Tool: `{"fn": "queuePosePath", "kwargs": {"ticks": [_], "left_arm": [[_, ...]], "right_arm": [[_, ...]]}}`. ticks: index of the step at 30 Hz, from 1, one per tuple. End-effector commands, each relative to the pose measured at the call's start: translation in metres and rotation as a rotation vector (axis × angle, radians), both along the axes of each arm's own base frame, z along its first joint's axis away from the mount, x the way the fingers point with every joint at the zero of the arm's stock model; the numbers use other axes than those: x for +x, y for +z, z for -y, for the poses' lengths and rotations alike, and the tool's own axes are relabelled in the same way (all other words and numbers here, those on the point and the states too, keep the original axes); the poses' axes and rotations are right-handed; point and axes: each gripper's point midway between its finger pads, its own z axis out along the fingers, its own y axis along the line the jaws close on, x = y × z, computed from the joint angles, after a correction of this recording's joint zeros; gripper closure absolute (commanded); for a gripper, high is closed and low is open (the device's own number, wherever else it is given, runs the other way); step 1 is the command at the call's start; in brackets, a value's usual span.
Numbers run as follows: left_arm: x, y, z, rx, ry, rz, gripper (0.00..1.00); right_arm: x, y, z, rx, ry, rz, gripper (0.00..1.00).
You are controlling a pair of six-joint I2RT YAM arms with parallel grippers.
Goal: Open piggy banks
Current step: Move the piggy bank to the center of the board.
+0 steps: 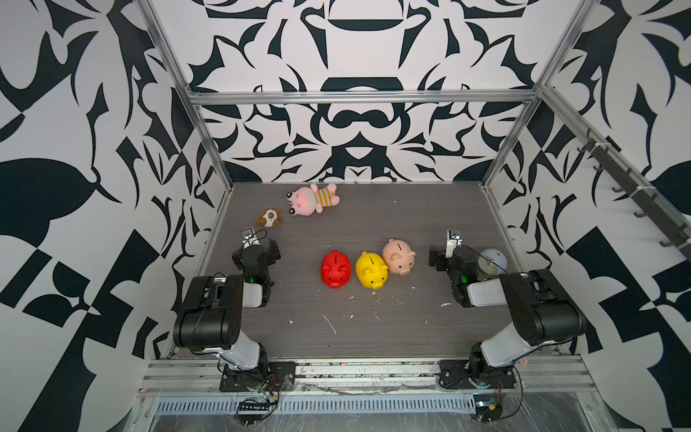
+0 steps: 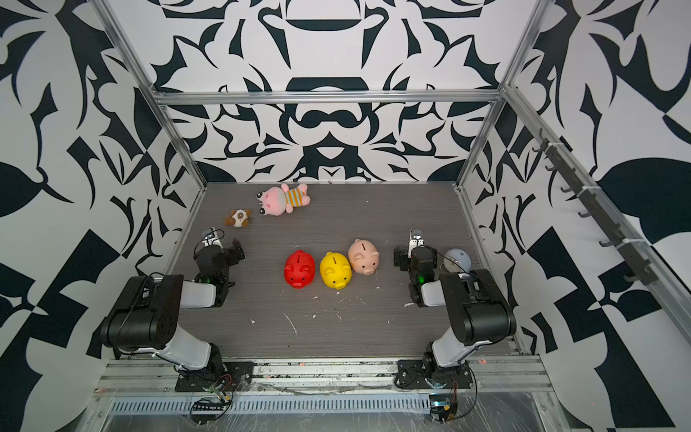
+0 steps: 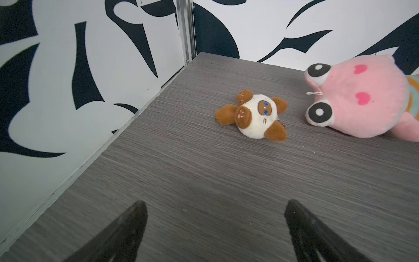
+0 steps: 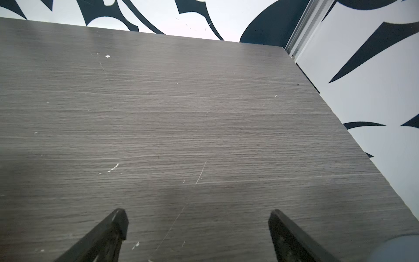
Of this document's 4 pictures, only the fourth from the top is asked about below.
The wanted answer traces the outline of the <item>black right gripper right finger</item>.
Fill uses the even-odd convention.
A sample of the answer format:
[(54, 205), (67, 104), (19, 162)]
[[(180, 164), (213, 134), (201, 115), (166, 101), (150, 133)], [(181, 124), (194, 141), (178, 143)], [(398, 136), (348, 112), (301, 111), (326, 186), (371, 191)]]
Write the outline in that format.
[(339, 261), (280, 210), (271, 212), (268, 227), (279, 262)]

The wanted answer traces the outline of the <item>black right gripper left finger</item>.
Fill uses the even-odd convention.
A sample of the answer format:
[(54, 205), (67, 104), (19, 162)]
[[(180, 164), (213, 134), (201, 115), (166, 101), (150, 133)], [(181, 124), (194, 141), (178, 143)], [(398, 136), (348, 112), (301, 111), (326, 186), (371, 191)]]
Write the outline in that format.
[(55, 261), (116, 262), (127, 239), (128, 225), (126, 211), (115, 209)]

